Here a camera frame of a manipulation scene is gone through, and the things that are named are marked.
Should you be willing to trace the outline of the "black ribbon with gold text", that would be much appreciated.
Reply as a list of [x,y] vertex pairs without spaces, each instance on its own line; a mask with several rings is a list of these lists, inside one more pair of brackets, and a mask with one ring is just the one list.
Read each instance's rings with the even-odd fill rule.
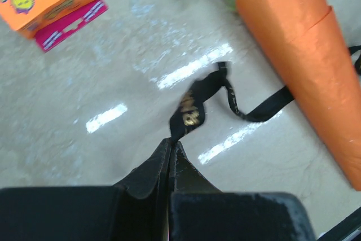
[[217,83],[217,69],[203,70],[200,78],[189,78],[189,86],[180,84],[169,91],[168,105],[178,109],[178,101],[186,94],[187,101],[198,107],[199,121],[190,142],[200,152],[230,148],[304,148],[324,142],[303,115],[300,107],[284,92],[285,83],[266,62],[258,49],[244,55],[246,61],[236,63],[230,75],[237,92],[239,107],[246,112],[260,113],[274,107],[274,115],[266,122],[249,122],[235,116],[228,105],[227,91]]

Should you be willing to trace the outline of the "orange paper flower wrap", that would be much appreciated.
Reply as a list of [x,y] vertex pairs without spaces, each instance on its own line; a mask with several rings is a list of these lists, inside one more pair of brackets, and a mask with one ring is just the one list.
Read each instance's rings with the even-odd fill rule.
[[236,0],[244,23],[355,190],[360,85],[327,0]]

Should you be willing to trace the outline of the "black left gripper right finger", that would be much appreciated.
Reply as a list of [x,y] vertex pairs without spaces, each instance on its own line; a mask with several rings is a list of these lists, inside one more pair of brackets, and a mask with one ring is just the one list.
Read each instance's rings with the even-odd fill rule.
[[315,240],[304,206],[286,192],[222,192],[188,160],[170,159],[170,240]]

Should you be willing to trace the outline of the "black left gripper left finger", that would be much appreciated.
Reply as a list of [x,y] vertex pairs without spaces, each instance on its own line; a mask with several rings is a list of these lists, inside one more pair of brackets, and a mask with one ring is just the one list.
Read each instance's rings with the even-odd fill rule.
[[2,240],[165,240],[171,141],[110,186],[1,190]]

